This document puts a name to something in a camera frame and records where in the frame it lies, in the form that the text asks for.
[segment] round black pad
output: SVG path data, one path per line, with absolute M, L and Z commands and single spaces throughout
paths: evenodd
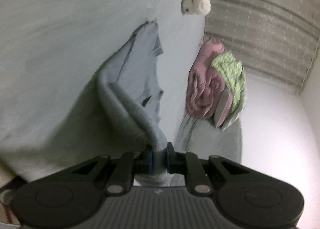
M 232 222 L 248 228 L 283 229 L 295 225 L 304 200 L 293 186 L 282 182 L 229 182 L 217 204 Z
M 17 192 L 12 209 L 23 224 L 65 228 L 91 217 L 102 198 L 91 182 L 33 182 Z

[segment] red cord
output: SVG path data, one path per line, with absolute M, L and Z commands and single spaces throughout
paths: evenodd
M 11 212 L 8 206 L 2 205 L 5 211 L 5 216 L 7 217 L 7 221 L 9 224 L 13 224 Z

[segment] metal screw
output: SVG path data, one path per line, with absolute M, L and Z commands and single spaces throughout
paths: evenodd
M 121 187 L 120 185 L 111 185 L 107 187 L 107 190 L 109 193 L 119 194 L 123 191 L 123 187 Z
M 206 194 L 211 191 L 211 188 L 207 185 L 197 185 L 195 186 L 195 191 L 200 194 Z

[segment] green knitted cloth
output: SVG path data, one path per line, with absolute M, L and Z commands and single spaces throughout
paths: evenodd
M 235 59 L 231 51 L 228 51 L 216 57 L 212 61 L 211 66 L 216 68 L 223 76 L 227 87 L 233 94 L 233 102 L 229 111 L 230 115 L 239 107 L 241 92 L 245 86 L 242 63 Z

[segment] white wall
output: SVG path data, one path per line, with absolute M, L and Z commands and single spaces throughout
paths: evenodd
M 301 191 L 301 229 L 320 228 L 320 156 L 301 98 L 247 75 L 242 115 L 243 165 L 286 181 Z
M 314 62 L 312 71 L 302 92 L 302 101 L 313 127 L 320 149 L 320 59 Z

